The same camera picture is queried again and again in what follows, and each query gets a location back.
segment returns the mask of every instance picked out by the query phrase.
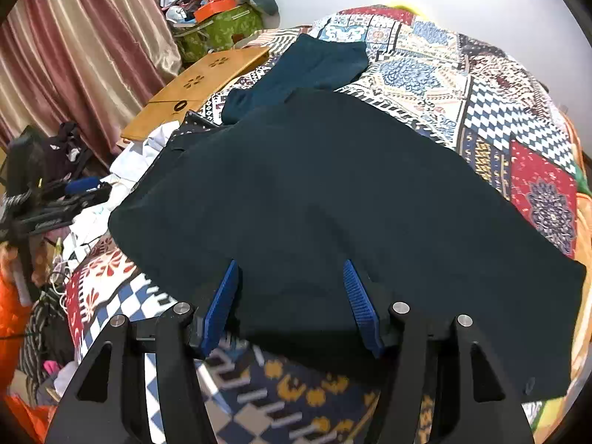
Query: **curtain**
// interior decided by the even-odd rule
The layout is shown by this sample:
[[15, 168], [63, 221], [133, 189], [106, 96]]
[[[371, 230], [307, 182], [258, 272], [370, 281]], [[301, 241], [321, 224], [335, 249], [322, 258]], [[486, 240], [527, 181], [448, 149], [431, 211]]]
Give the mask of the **curtain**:
[[181, 58], [157, 0], [19, 0], [0, 26], [0, 144], [76, 121], [109, 164]]

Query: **patchwork bedspread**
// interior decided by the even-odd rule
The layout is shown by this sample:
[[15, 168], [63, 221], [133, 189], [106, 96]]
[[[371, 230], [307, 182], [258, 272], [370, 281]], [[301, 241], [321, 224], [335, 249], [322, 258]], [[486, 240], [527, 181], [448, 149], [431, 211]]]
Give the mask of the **patchwork bedspread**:
[[[582, 166], [579, 141], [543, 85], [503, 50], [407, 11], [351, 9], [315, 21], [311, 28], [261, 32], [250, 45], [269, 47], [270, 59], [213, 94], [200, 113], [221, 124], [229, 91], [253, 86], [302, 32], [321, 40], [365, 41], [370, 66], [338, 91], [457, 152], [559, 251], [592, 263], [592, 199], [578, 193], [576, 181], [576, 168]], [[586, 377], [583, 372], [589, 372], [591, 279], [585, 280], [573, 337], [570, 394], [524, 405], [537, 442], [555, 428], [577, 383]], [[80, 265], [67, 292], [80, 359], [111, 316], [144, 319], [175, 302], [144, 277], [109, 235]], [[362, 442], [379, 395], [378, 389], [347, 376], [321, 375], [231, 338], [220, 342], [197, 373], [218, 441], [228, 444]], [[146, 398], [152, 439], [161, 444], [165, 436], [153, 355], [146, 356]], [[432, 411], [433, 401], [425, 396], [417, 442], [429, 436]]]

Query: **blue gripper pad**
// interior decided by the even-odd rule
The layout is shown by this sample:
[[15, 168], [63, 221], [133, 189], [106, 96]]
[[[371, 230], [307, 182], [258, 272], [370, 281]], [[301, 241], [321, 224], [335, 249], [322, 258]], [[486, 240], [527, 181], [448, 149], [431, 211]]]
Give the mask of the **blue gripper pad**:
[[239, 266], [233, 260], [230, 262], [224, 279], [222, 279], [218, 291], [209, 306], [208, 313], [205, 314], [203, 319], [203, 339], [200, 350], [204, 356], [208, 356], [220, 342], [238, 285]]
[[364, 346], [378, 358], [384, 351], [378, 315], [351, 260], [343, 264], [343, 284]]

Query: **black garment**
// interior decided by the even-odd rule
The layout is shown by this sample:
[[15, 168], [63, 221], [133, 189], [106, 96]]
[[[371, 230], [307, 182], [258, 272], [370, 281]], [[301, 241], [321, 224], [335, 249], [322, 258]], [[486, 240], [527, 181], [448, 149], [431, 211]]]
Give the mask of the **black garment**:
[[367, 66], [364, 42], [336, 43], [299, 35], [253, 87], [230, 91], [222, 122], [235, 124], [254, 108], [282, 103], [296, 88], [337, 90], [357, 80]]
[[234, 258], [243, 286], [232, 332], [375, 382], [381, 362], [363, 348], [343, 286], [353, 258], [437, 322], [473, 317], [518, 391], [535, 377], [525, 400], [565, 393], [585, 268], [454, 152], [319, 90], [184, 137], [109, 222], [164, 291], [191, 300], [209, 259]]

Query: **patterned blanket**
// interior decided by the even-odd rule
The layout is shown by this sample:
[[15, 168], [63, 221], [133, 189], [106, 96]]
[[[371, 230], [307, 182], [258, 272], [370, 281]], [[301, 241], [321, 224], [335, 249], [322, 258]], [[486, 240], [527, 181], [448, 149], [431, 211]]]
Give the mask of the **patterned blanket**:
[[[301, 32], [328, 41], [365, 41], [370, 66], [338, 91], [457, 152], [561, 252], [585, 265], [592, 262], [592, 199], [577, 193], [575, 180], [581, 161], [578, 141], [543, 85], [503, 50], [407, 11], [357, 8], [315, 21], [311, 28], [261, 32], [249, 45], [269, 47], [270, 59], [213, 94], [200, 113], [221, 124], [229, 91], [253, 86]], [[573, 341], [574, 382], [590, 342], [589, 287], [587, 278]], [[80, 265], [67, 292], [80, 359], [111, 316], [144, 319], [175, 302], [144, 277], [109, 235]], [[197, 373], [218, 441], [228, 444], [361, 442], [379, 395], [378, 389], [347, 376], [321, 375], [231, 338], [197, 364]], [[148, 355], [150, 430], [153, 442], [161, 444], [165, 436], [156, 378], [155, 358]], [[537, 442], [557, 424], [569, 398], [524, 405]], [[417, 442], [429, 436], [433, 404], [426, 395]]]

